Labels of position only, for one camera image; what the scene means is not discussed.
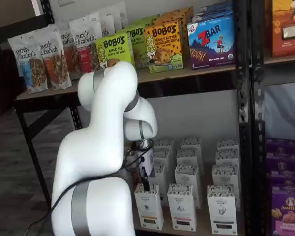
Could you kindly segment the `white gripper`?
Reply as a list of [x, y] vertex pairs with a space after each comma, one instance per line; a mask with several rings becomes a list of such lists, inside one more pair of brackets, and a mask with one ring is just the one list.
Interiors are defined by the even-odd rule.
[[143, 190], [145, 192], [150, 191], [150, 183], [148, 179], [154, 177], [154, 159], [153, 159], [153, 147], [148, 147], [144, 150], [139, 150], [138, 154], [138, 170], [142, 179]]

